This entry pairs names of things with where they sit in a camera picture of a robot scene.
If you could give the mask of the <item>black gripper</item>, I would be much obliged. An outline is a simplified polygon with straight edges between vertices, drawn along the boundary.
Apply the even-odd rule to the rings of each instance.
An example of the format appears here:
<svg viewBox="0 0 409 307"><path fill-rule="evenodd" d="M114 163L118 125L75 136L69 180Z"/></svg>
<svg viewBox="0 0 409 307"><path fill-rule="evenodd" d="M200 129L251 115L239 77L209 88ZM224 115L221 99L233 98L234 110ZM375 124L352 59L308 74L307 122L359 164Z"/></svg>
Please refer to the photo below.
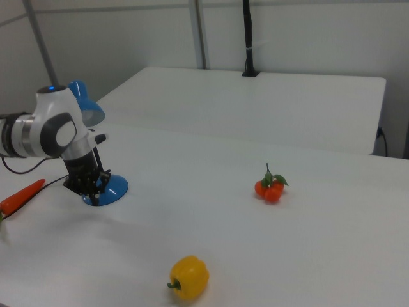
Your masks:
<svg viewBox="0 0 409 307"><path fill-rule="evenodd" d="M78 195L89 197L92 205L99 206L100 188L97 181L103 172L100 161L91 150L86 155L72 160L64 160L68 176L63 185Z"/></svg>

